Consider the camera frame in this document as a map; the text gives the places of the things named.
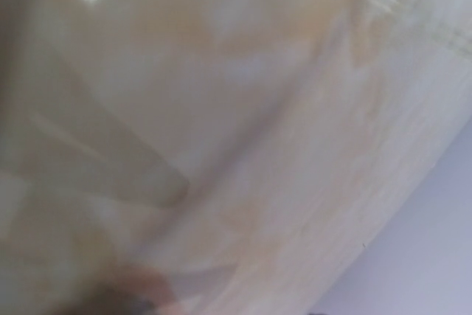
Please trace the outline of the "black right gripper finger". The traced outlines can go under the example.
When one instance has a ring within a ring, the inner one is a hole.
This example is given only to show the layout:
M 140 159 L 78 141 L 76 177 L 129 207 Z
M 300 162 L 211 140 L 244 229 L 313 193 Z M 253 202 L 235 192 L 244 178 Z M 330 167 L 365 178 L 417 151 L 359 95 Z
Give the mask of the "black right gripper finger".
M 157 271 L 127 268 L 112 276 L 80 303 L 81 314 L 163 314 L 173 291 Z

